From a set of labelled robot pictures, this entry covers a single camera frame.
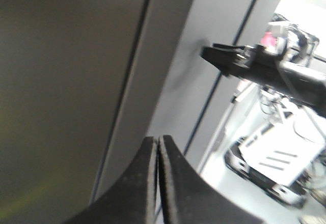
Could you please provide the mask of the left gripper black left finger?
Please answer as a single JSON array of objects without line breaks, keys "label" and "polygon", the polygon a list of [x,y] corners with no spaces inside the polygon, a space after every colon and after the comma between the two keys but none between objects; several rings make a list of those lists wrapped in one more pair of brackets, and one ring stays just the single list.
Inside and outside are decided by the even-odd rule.
[{"label": "left gripper black left finger", "polygon": [[154,223],[157,142],[143,139],[120,178],[93,204],[65,223]]}]

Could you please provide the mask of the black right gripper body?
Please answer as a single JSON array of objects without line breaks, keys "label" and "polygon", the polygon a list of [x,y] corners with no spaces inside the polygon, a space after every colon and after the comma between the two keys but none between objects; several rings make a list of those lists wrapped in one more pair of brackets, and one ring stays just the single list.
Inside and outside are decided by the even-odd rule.
[{"label": "black right gripper body", "polygon": [[325,74],[292,62],[256,45],[245,78],[288,95],[309,107],[325,107]]}]

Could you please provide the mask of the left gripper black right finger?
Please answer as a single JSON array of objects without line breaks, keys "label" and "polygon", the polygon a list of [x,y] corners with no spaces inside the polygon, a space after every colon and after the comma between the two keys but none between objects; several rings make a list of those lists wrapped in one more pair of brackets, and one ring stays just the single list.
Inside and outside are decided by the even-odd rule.
[{"label": "left gripper black right finger", "polygon": [[159,188],[165,223],[264,223],[206,183],[170,135],[159,138]]}]

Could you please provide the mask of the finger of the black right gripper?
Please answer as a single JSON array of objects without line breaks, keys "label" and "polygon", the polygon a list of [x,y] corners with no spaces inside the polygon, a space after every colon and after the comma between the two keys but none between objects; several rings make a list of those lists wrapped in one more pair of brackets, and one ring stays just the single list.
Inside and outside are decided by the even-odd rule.
[{"label": "finger of the black right gripper", "polygon": [[224,76],[246,77],[249,67],[244,62],[249,59],[245,56],[248,46],[225,45],[213,43],[212,46],[203,46],[200,57],[216,67]]}]

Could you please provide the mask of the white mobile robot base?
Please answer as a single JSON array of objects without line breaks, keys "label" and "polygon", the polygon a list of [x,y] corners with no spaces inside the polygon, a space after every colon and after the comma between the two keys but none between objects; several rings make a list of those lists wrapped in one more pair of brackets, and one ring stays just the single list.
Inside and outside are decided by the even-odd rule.
[{"label": "white mobile robot base", "polygon": [[265,123],[239,137],[225,153],[224,161],[272,199],[300,209],[308,194],[303,181],[305,169],[323,148],[322,142],[298,136],[290,123]]}]

